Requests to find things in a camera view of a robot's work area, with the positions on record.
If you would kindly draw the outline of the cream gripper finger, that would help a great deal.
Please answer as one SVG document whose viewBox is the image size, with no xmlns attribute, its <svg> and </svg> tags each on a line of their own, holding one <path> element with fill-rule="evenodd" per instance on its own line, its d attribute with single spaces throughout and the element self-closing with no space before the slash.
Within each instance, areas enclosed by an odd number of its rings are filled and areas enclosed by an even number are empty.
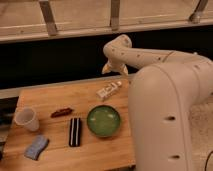
<svg viewBox="0 0 213 171">
<path fill-rule="evenodd" d="M 122 69 L 121 69 L 121 75 L 123 76 L 128 76 L 128 69 L 126 66 L 124 66 Z"/>
<path fill-rule="evenodd" d="M 103 74 L 107 74 L 107 73 L 110 73 L 112 71 L 112 67 L 109 63 L 106 63 L 104 65 L 104 67 L 102 68 L 102 73 Z"/>
</svg>

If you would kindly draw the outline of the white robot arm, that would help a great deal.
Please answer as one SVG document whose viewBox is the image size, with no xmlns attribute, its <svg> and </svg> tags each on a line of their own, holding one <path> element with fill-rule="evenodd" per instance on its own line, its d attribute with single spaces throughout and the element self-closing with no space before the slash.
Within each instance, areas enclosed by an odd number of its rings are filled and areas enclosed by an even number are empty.
<svg viewBox="0 0 213 171">
<path fill-rule="evenodd" d="M 128 113 L 137 171 L 194 171 L 189 110 L 213 93 L 213 60 L 176 50 L 134 48 L 123 34 L 106 43 L 102 72 L 138 72 Z"/>
</svg>

